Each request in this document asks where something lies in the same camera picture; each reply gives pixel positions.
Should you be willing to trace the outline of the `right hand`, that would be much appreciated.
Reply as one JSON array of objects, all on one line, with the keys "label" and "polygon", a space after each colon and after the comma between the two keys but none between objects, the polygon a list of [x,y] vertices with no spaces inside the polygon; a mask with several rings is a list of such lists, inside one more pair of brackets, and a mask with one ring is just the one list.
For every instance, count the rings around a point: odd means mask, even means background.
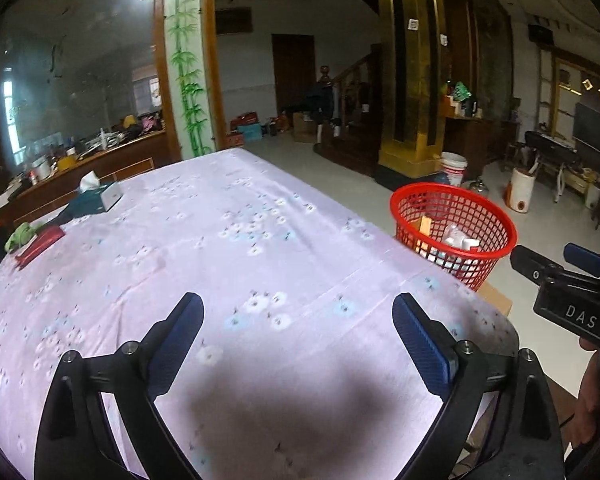
[{"label": "right hand", "polygon": [[580,383],[572,419],[566,426],[566,438],[572,448],[590,442],[600,422],[600,348],[584,338],[579,339],[579,344],[592,356]]}]

